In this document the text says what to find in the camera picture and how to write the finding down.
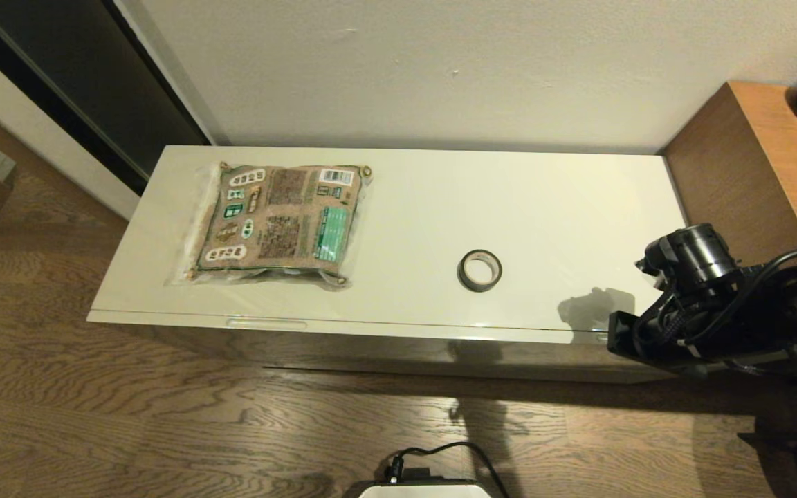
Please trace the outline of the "white glossy cabinet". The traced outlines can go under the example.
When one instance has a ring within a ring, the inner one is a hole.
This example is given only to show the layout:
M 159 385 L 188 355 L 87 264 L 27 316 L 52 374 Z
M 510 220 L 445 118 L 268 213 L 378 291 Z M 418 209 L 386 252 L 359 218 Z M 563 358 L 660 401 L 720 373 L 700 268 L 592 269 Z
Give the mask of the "white glossy cabinet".
M 197 174 L 221 161 L 372 167 L 346 258 L 350 286 L 169 286 L 201 199 Z M 611 312 L 639 314 L 658 297 L 634 262 L 682 226 L 655 156 L 168 146 L 89 312 L 384 324 L 411 338 L 531 342 L 537 331 L 559 331 L 607 340 Z M 457 277 L 458 261 L 474 250 L 503 265 L 483 293 Z

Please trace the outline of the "white cabinet drawer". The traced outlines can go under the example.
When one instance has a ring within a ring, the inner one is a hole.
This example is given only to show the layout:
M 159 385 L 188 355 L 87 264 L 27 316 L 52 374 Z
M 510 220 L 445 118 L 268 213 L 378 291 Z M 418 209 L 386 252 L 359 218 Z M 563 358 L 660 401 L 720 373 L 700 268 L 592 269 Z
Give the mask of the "white cabinet drawer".
M 601 332 L 537 331 L 534 341 L 484 337 L 411 338 L 384 324 L 253 319 L 244 316 L 92 310 L 90 322 L 202 356 L 304 371 L 632 385 L 672 375 L 608 352 Z

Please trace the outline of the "brown wooden side cabinet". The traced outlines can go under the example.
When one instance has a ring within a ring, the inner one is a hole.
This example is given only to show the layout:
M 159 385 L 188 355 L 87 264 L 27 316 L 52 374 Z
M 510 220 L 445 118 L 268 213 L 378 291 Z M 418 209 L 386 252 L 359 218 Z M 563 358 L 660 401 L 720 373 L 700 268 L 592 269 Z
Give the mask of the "brown wooden side cabinet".
M 790 89 L 724 83 L 662 151 L 690 224 L 744 265 L 797 249 L 797 116 Z

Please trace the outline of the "white black robot base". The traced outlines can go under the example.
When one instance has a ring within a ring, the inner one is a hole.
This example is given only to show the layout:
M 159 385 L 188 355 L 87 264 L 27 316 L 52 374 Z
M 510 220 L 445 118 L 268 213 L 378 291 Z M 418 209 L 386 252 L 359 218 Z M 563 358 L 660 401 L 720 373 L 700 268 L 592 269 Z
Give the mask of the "white black robot base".
M 472 479 L 446 478 L 429 468 L 410 468 L 401 478 L 358 482 L 344 498 L 495 498 Z

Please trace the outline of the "brown green printed food bag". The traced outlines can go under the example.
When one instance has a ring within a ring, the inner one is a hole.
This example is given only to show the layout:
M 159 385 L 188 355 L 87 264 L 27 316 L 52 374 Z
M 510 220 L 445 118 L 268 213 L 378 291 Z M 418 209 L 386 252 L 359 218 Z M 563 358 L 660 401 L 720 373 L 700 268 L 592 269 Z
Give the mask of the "brown green printed food bag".
M 373 177 L 367 165 L 203 167 L 201 199 L 168 284 L 297 278 L 348 287 L 346 258 Z

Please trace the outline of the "dark sliding door panel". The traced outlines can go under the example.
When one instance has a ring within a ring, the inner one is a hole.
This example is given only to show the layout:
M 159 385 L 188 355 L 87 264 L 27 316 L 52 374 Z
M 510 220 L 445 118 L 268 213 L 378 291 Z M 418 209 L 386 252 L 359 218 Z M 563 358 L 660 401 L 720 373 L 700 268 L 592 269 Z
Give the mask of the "dark sliding door panel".
M 0 0 L 0 72 L 133 193 L 210 144 L 115 0 Z

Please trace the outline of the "dark adhesive tape roll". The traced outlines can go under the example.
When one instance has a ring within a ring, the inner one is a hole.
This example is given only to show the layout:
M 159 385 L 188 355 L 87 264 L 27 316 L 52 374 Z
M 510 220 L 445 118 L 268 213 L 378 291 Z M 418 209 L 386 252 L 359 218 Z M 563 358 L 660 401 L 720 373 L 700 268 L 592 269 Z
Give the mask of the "dark adhesive tape roll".
M 475 277 L 470 269 L 472 264 L 484 264 L 489 270 L 487 278 Z M 458 261 L 457 277 L 459 283 L 466 289 L 475 293 L 490 291 L 500 282 L 503 275 L 503 265 L 499 258 L 490 251 L 474 250 L 467 252 Z

